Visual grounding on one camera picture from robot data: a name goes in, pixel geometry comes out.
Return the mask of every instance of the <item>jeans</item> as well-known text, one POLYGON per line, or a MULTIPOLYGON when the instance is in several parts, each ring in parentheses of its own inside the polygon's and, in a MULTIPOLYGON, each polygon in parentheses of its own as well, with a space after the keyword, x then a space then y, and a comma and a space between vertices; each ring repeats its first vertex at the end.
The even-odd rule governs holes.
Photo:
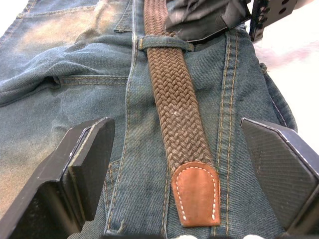
POLYGON ((255 177, 242 117, 297 130, 242 27, 185 52, 221 180, 221 226, 181 226, 146 52, 143 0, 30 0, 0 39, 0 218, 67 130, 115 120, 113 151, 94 221, 70 238, 107 234, 283 232, 255 177))

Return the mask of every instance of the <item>blue denim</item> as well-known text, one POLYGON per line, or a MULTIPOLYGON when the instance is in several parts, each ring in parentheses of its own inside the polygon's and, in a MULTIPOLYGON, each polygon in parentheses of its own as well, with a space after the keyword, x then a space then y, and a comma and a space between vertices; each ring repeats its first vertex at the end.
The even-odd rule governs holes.
POLYGON ((150 47, 175 47, 185 51, 194 51, 193 44, 185 42, 178 37, 148 35, 139 40, 139 50, 145 50, 150 47))
POLYGON ((259 66, 245 29, 185 52, 204 131, 221 181, 221 226, 181 226, 145 51, 143 0, 31 0, 0 39, 0 217, 66 131, 115 119, 116 135, 95 220, 70 238, 104 234, 283 232, 255 177, 242 117, 297 130, 259 66))

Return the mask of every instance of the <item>orange stitching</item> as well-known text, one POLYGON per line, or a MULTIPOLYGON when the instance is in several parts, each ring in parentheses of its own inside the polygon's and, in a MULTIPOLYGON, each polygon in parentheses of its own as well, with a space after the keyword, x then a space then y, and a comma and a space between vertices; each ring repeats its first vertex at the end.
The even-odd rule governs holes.
POLYGON ((163 204, 163 216, 161 221, 161 234, 164 234, 164 216, 165 216, 165 205, 166 205, 166 195, 167 195, 167 188, 168 188, 168 163, 166 169, 166 182, 165 182, 165 192, 164 192, 164 204, 163 204))
POLYGON ((107 188, 107 185, 106 185, 106 179, 104 179, 104 189, 105 189, 105 197, 106 197, 106 206, 109 209, 108 188, 107 188))
POLYGON ((63 85, 126 85, 125 83, 62 83, 63 85))
POLYGON ((113 164, 117 164, 117 163, 120 163, 120 161, 115 161, 115 162, 109 163, 109 166, 113 165, 113 164))
POLYGON ((28 4, 25 6, 25 8, 26 8, 26 10, 27 10, 28 12, 30 12, 30 11, 31 11, 31 9, 34 7, 34 5, 35 5, 36 1, 37 1, 37 0, 35 0, 35 1, 32 3, 32 5, 31 5, 30 9, 28 9, 28 8, 27 8, 28 4))
POLYGON ((117 80, 117 79, 127 79, 128 77, 127 76, 113 76, 113 77, 110 77, 110 76, 101 76, 101 77, 98 77, 98 76, 88 76, 88 77, 61 77, 61 79, 63 80, 78 80, 78 79, 106 79, 106 80, 117 80))
POLYGON ((190 169, 190 168, 195 168, 195 169, 202 169, 202 170, 204 170, 205 172, 207 172, 207 173, 210 175, 210 177, 211 177, 212 180, 213 180, 213 183, 214 183, 214 203, 213 203, 213 212, 212 212, 211 217, 213 218, 213 220, 215 220, 215 207, 216 207, 216 183, 215 183, 215 179, 214 179, 213 175, 212 175, 210 172, 208 172, 206 169, 200 168, 200 167, 189 167, 189 168, 185 168, 184 170, 182 170, 182 171, 178 174, 178 176, 177 176, 177 178, 176 178, 177 194, 178 194, 178 198, 179 198, 181 213, 183 214, 183 219, 186 221, 186 215, 185 215, 185 212, 184 212, 184 207, 183 207, 183 205, 182 205, 182 203, 181 203, 181 198, 180 198, 180 194, 179 194, 179 190, 178 190, 178 178, 179 178, 179 176, 181 175, 182 172, 184 172, 184 171, 186 171, 187 169, 190 169))
POLYGON ((94 6, 79 6, 75 8, 62 9, 62 10, 56 10, 56 11, 41 12, 41 13, 35 13, 35 14, 30 13, 30 16, 29 15, 25 15, 25 16, 26 17, 42 17, 42 16, 52 16, 52 15, 55 16, 55 15, 75 13, 78 11, 90 11, 90 10, 94 10, 95 7, 96 7, 95 5, 94 6))
POLYGON ((140 49, 143 48, 143 38, 140 39, 140 49))
POLYGON ((119 20, 119 22, 115 26, 115 29, 117 29, 119 31, 121 31, 121 30, 130 30, 130 31, 132 31, 128 27, 122 28, 122 26, 126 24, 126 21, 128 20, 129 16, 131 15, 131 11, 130 11, 130 7, 131 6, 130 5, 133 5, 132 0, 129 0, 129 3, 128 3, 128 5, 127 5, 127 7, 126 7, 121 19, 119 20))
POLYGON ((110 167, 110 166, 109 166, 109 170, 110 170, 110 179, 111 179, 111 192, 113 193, 112 170, 111 170, 111 167, 110 167))
POLYGON ((231 143, 231 128, 232 128, 232 110, 233 110, 233 100, 234 100, 234 85, 237 70, 237 56, 238 56, 238 33, 236 33, 236 59, 235 59, 235 69, 233 76, 233 85, 231 88, 231 100, 230 100, 230 124, 229 124, 229 140, 228 140, 228 152, 227 152, 227 206, 226 206, 226 235, 228 236, 228 209, 229 209, 229 159, 230 159, 230 143, 231 143))
POLYGON ((227 64, 226 64, 226 70, 224 74, 224 91, 222 95, 222 100, 221 100, 221 116, 220 116, 220 131, 219 131, 219 150, 218 150, 218 155, 217 155, 217 172, 219 171, 219 162, 220 162, 220 157, 221 157, 221 148, 222 148, 222 137, 223 137, 223 120, 224 120, 224 96, 225 96, 225 91, 226 91, 226 77, 227 77, 227 71, 228 71, 228 66, 229 66, 229 55, 230 55, 230 45, 231 45, 231 40, 229 40, 229 45, 228 45, 228 56, 227 56, 227 64))

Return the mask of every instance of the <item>braided belt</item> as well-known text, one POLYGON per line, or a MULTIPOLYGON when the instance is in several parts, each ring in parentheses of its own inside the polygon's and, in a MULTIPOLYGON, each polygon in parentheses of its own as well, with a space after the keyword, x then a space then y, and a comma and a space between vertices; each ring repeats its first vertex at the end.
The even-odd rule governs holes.
MULTIPOLYGON (((173 37, 166 17, 166 0, 145 0, 146 35, 173 37)), ((150 47, 147 56, 179 219, 187 227, 219 225, 219 178, 183 52, 150 47)))

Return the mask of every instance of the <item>elastic braided belt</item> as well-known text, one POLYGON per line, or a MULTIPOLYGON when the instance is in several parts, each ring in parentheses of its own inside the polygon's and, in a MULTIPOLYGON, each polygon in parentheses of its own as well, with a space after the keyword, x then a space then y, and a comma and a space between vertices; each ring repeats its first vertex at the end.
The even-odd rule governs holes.
MULTIPOLYGON (((166 0, 145 0, 146 35, 164 29, 166 0)), ((180 48, 147 49, 155 103, 172 174, 171 186, 184 226, 220 224, 219 178, 205 138, 198 102, 180 48)))

